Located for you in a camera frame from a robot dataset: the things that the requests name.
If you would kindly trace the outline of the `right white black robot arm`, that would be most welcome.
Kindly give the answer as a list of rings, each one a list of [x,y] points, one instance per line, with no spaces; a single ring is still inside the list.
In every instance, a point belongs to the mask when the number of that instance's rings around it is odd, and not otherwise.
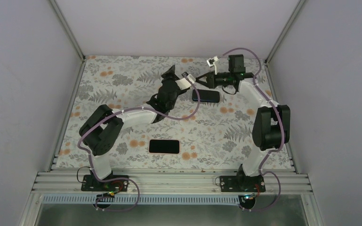
[[[243,55],[228,57],[227,72],[208,72],[196,78],[196,81],[209,88],[233,86],[237,93],[253,98],[255,120],[252,140],[255,147],[240,165],[236,176],[221,176],[222,192],[265,191],[261,171],[271,152],[278,152],[290,138],[290,108],[273,101],[258,86],[254,73],[248,73],[244,66]]]

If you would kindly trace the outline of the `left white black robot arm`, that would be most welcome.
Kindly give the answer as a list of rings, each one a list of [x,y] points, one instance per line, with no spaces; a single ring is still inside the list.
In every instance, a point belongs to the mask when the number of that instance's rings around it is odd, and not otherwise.
[[[175,66],[162,74],[159,91],[143,105],[122,110],[114,110],[108,105],[99,106],[79,130],[77,146],[88,153],[93,184],[101,191],[112,185],[113,171],[108,152],[114,146],[123,129],[136,125],[154,124],[164,118],[175,120],[169,115],[177,98],[190,88],[195,88],[196,79],[188,73],[179,78]]]

